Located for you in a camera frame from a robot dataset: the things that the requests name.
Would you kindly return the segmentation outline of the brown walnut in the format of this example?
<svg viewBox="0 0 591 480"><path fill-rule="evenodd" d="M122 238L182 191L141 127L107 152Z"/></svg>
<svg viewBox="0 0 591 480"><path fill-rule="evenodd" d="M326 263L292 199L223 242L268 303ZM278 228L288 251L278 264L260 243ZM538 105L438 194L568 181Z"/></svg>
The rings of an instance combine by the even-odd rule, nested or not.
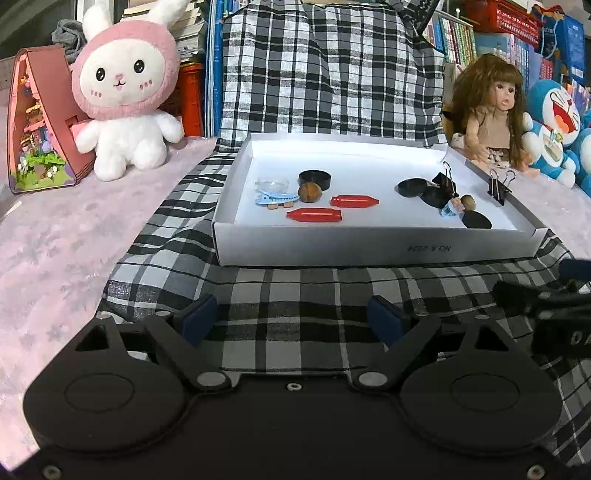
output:
<svg viewBox="0 0 591 480"><path fill-rule="evenodd" d="M322 188L315 182L304 182L298 188L297 194L301 202L315 203L322 198Z"/></svg>
<svg viewBox="0 0 591 480"><path fill-rule="evenodd" d="M460 201L465 211L476 210L476 201L471 195L463 195Z"/></svg>

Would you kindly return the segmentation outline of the small blue cartoon badge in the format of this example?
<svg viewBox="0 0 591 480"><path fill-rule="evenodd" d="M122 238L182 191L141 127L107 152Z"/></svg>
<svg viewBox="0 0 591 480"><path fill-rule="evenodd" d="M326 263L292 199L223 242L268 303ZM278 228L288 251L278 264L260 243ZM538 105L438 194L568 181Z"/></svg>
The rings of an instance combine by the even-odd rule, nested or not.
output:
<svg viewBox="0 0 591 480"><path fill-rule="evenodd" d="M459 197L450 199L447 204L441 209L443 217L453 217L462 214L465 211L464 204Z"/></svg>

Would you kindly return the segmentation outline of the black binder clip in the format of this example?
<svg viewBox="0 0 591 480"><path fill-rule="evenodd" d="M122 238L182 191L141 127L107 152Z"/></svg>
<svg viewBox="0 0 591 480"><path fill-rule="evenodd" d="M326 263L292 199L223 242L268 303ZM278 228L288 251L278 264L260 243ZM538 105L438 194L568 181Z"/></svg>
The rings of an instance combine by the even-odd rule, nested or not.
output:
<svg viewBox="0 0 591 480"><path fill-rule="evenodd" d="M449 198L457 198L459 196L457 192L457 186L453 179L452 167L448 161L443 161L444 171L439 172L433 179L432 182L444 190Z"/></svg>

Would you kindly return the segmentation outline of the red plastic tube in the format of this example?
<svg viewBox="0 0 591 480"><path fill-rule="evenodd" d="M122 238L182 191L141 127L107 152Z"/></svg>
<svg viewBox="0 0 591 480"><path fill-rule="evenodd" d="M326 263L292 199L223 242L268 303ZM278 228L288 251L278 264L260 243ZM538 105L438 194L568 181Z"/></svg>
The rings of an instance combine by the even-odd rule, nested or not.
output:
<svg viewBox="0 0 591 480"><path fill-rule="evenodd" d="M301 223L337 223L342 211L334 208L304 207L287 211L287 219Z"/></svg>
<svg viewBox="0 0 591 480"><path fill-rule="evenodd" d="M369 195L337 195L332 196L329 204L339 208L370 208L380 204L377 198Z"/></svg>

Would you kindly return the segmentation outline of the light blue hair clip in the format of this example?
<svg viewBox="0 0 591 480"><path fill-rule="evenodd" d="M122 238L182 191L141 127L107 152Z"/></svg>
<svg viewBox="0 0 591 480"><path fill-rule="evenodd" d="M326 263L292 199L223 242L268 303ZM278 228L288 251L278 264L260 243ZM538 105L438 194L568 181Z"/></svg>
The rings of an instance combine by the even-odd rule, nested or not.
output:
<svg viewBox="0 0 591 480"><path fill-rule="evenodd" d="M300 196L290 193L259 192L256 198L256 205L266 207L269 210L276 210L280 207L293 208L294 204L300 200Z"/></svg>

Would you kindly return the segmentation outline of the clear plastic cup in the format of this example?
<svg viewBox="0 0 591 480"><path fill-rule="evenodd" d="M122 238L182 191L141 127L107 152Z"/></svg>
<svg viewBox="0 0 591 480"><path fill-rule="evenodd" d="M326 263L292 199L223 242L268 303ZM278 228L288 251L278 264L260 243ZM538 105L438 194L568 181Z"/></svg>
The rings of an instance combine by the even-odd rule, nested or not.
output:
<svg viewBox="0 0 591 480"><path fill-rule="evenodd" d="M290 181L281 178L262 177L256 180L256 190L269 194L287 194L290 189Z"/></svg>

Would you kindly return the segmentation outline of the black oval pad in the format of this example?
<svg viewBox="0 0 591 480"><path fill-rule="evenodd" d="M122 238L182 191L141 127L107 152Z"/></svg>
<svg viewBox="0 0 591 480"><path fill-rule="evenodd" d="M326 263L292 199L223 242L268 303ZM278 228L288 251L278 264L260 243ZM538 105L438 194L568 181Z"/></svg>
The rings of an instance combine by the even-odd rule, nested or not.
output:
<svg viewBox="0 0 591 480"><path fill-rule="evenodd" d="M462 215L463 224L469 229L491 229L492 222L478 211L467 210Z"/></svg>

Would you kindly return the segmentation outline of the binder clip on box edge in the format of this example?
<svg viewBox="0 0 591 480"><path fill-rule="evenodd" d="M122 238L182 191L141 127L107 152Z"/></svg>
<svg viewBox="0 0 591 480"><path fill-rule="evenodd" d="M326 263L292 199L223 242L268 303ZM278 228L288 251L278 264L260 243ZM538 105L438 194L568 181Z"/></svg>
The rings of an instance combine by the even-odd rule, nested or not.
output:
<svg viewBox="0 0 591 480"><path fill-rule="evenodd" d="M511 183L516 178L516 172L508 169L505 176L501 178L495 169L489 171L488 195L491 196L499 205L504 206L507 196L512 192Z"/></svg>

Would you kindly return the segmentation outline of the white cardboard box tray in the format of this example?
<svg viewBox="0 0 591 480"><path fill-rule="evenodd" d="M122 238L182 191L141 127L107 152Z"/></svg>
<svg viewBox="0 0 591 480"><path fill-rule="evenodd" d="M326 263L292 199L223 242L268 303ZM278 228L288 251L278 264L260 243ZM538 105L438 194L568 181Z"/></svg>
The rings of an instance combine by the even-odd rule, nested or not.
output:
<svg viewBox="0 0 591 480"><path fill-rule="evenodd" d="M249 135L212 227L221 265L273 268L530 258L547 232L446 146L329 134Z"/></svg>

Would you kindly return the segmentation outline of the pink fuzzy blanket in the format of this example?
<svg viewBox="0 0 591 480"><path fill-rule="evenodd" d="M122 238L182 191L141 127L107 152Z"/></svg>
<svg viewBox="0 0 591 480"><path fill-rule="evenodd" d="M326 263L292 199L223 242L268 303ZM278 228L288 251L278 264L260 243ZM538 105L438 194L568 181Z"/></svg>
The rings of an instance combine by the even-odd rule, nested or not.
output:
<svg viewBox="0 0 591 480"><path fill-rule="evenodd" d="M18 196L1 222L1 462L37 449L22 412L29 384L93 317L116 262L179 180L211 154L191 138L151 171Z"/></svg>

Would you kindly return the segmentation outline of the blue Doraemon plush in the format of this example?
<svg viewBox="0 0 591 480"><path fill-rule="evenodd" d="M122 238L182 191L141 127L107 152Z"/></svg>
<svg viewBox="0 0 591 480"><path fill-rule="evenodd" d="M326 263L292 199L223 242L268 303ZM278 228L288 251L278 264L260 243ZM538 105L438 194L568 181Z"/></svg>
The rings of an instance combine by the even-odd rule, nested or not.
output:
<svg viewBox="0 0 591 480"><path fill-rule="evenodd" d="M553 80L538 80L526 96L523 128L522 146L533 160L531 167L571 189L580 163L568 147L580 133L581 119L567 90Z"/></svg>

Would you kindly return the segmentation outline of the brown haired baby doll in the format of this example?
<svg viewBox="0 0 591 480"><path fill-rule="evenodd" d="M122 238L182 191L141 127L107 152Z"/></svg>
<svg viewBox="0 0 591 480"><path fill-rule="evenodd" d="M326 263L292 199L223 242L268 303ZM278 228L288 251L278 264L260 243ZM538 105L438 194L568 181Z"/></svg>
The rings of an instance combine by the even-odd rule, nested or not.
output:
<svg viewBox="0 0 591 480"><path fill-rule="evenodd" d="M528 176L539 174L522 143L522 85L514 65L487 53L459 75L452 100L443 108L450 144L485 171L513 168Z"/></svg>

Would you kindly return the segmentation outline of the red cylindrical tin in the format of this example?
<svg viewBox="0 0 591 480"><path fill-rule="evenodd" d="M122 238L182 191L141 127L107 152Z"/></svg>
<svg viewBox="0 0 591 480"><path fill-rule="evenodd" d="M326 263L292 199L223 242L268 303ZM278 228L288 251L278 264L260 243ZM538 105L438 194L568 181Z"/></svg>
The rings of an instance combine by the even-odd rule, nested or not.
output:
<svg viewBox="0 0 591 480"><path fill-rule="evenodd" d="M172 94L159 107L181 120L184 135L204 135L204 66L199 63L185 63L180 66L177 82Z"/></svg>

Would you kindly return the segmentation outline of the red plastic basket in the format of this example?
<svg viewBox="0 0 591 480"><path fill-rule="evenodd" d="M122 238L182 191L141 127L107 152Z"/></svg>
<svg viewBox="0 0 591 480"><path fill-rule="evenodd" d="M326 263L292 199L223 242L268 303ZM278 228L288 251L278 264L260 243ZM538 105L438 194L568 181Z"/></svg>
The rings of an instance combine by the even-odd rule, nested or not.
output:
<svg viewBox="0 0 591 480"><path fill-rule="evenodd" d="M510 33L538 47L541 22L524 8L498 0L467 0L463 8L477 32Z"/></svg>

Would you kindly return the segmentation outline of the stack of books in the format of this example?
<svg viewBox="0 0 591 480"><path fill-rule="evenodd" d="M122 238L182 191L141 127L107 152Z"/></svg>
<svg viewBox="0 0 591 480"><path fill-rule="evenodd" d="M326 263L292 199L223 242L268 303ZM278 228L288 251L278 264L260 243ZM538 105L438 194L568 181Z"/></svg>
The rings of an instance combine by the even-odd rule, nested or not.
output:
<svg viewBox="0 0 591 480"><path fill-rule="evenodd" d="M155 1L130 1L121 19L144 20L155 4ZM189 1L185 13L169 28L182 63L204 63L208 12L208 1Z"/></svg>

